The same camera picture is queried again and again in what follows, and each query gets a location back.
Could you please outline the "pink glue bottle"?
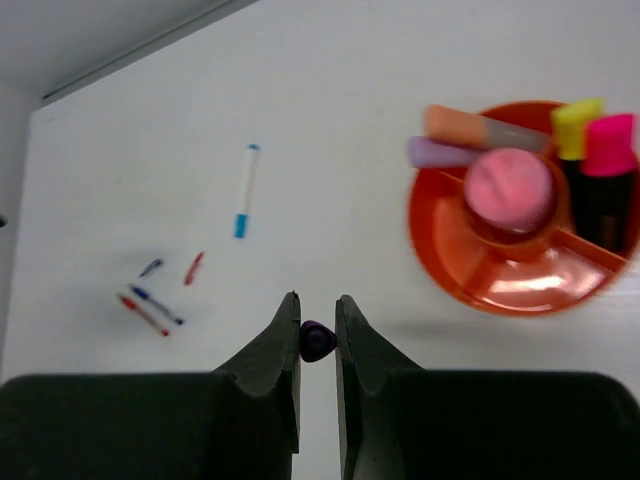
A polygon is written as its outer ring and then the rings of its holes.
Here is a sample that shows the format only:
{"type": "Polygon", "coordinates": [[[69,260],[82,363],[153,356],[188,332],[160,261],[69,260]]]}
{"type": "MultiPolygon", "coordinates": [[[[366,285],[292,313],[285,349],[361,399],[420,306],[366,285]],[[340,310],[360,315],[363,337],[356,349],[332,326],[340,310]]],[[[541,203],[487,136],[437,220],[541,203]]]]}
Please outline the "pink glue bottle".
{"type": "Polygon", "coordinates": [[[547,164],[515,148],[482,154],[467,169],[463,188],[474,214],[507,231],[536,229],[553,201],[553,176],[547,164]]]}

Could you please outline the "blue capped white pen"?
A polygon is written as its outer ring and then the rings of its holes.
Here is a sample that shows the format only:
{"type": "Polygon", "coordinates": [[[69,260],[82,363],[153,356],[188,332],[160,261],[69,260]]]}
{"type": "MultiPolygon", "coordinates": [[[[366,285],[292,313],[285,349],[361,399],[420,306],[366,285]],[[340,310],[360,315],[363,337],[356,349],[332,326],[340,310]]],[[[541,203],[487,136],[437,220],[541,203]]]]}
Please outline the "blue capped white pen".
{"type": "Polygon", "coordinates": [[[234,219],[233,236],[236,239],[244,238],[248,229],[251,201],[253,197],[253,189],[255,184],[259,155],[259,145],[249,144],[247,146],[245,158],[242,163],[238,205],[236,208],[234,219]]]}

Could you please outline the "yellow black highlighter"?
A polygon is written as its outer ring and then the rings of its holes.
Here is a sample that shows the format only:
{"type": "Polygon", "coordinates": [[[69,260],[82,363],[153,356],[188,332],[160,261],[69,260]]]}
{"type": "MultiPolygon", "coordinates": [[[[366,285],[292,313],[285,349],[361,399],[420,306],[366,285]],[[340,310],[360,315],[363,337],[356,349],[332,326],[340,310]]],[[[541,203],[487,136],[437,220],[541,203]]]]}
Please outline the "yellow black highlighter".
{"type": "Polygon", "coordinates": [[[585,159],[585,132],[587,125],[602,116],[601,98],[586,98],[555,108],[551,125],[556,157],[562,165],[569,187],[571,216],[576,234],[588,240],[590,221],[585,181],[581,165],[585,159]]]}

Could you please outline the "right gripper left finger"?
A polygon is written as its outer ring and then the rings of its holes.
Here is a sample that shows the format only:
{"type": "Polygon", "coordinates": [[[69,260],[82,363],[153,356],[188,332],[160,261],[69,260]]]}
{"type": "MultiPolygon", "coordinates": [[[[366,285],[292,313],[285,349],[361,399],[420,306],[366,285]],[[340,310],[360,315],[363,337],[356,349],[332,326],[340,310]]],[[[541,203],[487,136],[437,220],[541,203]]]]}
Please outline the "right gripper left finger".
{"type": "Polygon", "coordinates": [[[300,435],[301,309],[213,371],[29,375],[1,389],[5,479],[287,479],[300,435]]]}

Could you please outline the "purple capped white pen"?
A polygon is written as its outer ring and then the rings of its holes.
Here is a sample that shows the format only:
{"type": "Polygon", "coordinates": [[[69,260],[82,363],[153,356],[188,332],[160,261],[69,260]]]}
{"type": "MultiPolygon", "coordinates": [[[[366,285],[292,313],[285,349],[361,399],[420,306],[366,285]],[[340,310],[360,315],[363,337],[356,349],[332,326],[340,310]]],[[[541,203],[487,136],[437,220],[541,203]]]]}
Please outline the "purple capped white pen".
{"type": "Polygon", "coordinates": [[[314,363],[325,358],[337,346],[335,333],[313,320],[305,321],[301,325],[299,340],[300,356],[307,363],[314,363]]]}

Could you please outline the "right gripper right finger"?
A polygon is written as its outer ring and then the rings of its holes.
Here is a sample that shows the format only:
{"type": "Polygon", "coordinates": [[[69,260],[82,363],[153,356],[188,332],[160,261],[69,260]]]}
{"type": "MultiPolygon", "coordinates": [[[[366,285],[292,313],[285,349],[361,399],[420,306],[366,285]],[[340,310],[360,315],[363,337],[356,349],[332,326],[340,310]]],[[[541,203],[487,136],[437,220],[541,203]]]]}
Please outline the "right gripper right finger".
{"type": "Polygon", "coordinates": [[[335,308],[345,479],[635,479],[639,406],[599,373],[425,369],[335,308]]]}

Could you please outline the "lilac marker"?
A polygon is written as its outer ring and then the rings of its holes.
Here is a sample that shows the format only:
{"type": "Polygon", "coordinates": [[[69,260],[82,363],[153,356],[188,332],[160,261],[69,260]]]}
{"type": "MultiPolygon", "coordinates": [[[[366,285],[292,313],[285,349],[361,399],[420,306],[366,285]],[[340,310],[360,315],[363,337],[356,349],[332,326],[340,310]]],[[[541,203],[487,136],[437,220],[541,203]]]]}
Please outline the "lilac marker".
{"type": "Polygon", "coordinates": [[[407,140],[406,153],[411,166],[427,169],[467,167],[483,151],[437,143],[424,136],[413,136],[407,140]]]}

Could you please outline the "red paper clip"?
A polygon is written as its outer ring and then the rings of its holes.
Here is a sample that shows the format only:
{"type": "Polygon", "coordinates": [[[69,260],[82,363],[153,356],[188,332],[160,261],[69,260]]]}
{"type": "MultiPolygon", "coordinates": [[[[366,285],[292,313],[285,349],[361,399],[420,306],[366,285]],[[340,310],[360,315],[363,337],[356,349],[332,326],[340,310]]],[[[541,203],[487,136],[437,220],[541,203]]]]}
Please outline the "red paper clip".
{"type": "Polygon", "coordinates": [[[185,286],[192,285],[193,282],[195,281],[197,273],[198,273],[198,270],[201,267],[201,264],[202,264],[202,261],[203,261],[203,258],[205,256],[205,254],[206,254],[205,251],[199,252],[195,256],[193,261],[191,262],[191,264],[190,264],[190,266],[189,266],[189,268],[188,268],[188,270],[187,270],[187,272],[186,272],[186,274],[184,276],[183,284],[185,286]]]}

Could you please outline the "grey orange marker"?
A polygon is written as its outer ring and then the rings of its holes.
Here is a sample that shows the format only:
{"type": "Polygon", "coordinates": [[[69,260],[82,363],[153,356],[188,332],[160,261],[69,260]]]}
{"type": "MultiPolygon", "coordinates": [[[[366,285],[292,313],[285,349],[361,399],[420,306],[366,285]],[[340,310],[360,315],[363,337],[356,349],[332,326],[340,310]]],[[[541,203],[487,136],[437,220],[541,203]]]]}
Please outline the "grey orange marker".
{"type": "Polygon", "coordinates": [[[433,141],[480,150],[515,148],[539,153],[551,142],[543,132],[441,105],[426,108],[424,128],[433,141]]]}

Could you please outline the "pink black highlighter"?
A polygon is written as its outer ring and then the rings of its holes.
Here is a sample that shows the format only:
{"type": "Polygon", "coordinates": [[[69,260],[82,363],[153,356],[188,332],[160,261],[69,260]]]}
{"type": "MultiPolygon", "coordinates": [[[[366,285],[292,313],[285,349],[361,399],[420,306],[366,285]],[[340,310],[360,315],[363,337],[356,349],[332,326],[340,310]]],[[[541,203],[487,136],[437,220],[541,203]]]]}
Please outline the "pink black highlighter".
{"type": "Polygon", "coordinates": [[[636,183],[633,151],[636,116],[621,113],[587,125],[581,166],[586,239],[614,253],[626,249],[626,230],[636,183]]]}

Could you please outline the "red ballpoint pen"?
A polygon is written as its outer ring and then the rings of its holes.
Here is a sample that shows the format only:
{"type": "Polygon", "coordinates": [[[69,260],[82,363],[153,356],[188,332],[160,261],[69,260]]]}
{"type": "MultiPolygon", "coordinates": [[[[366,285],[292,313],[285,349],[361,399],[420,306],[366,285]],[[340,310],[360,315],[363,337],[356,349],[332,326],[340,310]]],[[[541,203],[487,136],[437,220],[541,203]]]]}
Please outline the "red ballpoint pen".
{"type": "Polygon", "coordinates": [[[119,301],[121,304],[127,308],[129,311],[138,315],[142,318],[154,331],[156,331],[162,337],[168,337],[170,332],[167,328],[163,327],[159,322],[157,322],[146,310],[144,310],[141,306],[139,306],[133,299],[130,297],[119,293],[118,294],[119,301]]]}

